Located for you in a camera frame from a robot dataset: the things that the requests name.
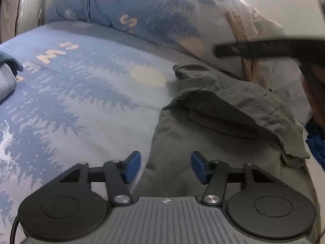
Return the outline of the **grey t-shirt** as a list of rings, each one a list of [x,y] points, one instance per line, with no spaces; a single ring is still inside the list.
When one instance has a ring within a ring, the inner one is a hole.
[[[161,110],[138,197],[195,197],[206,185],[191,154],[229,165],[222,206],[257,239],[316,240],[321,217],[303,130],[284,102],[263,87],[201,65],[176,65],[179,93]]]

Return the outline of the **folded light blue clothes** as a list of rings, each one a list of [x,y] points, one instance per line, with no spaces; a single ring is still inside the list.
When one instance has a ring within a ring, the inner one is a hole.
[[[3,101],[16,89],[16,76],[18,72],[22,72],[24,68],[18,60],[3,51],[1,51],[0,58],[0,101]]]

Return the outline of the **blue forest print bedsheet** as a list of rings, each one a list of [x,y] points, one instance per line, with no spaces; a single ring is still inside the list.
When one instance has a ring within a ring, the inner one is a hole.
[[[112,28],[55,22],[1,45],[24,70],[1,101],[1,243],[313,243],[257,239],[195,197],[134,197],[176,65],[201,65]],[[103,166],[141,153],[112,207]]]

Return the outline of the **blue garment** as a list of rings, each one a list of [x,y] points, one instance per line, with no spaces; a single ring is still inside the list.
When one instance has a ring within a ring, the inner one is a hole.
[[[305,126],[307,131],[306,143],[318,164],[322,169],[325,169],[325,143],[324,143],[324,129],[319,126],[314,118],[311,118]]]

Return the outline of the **blue forest print duvet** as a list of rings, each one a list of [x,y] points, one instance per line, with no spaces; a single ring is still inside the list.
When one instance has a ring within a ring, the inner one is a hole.
[[[302,124],[312,116],[297,64],[289,59],[218,59],[213,46],[284,37],[283,28],[242,0],[53,0],[47,22],[109,26],[169,47],[279,95]]]

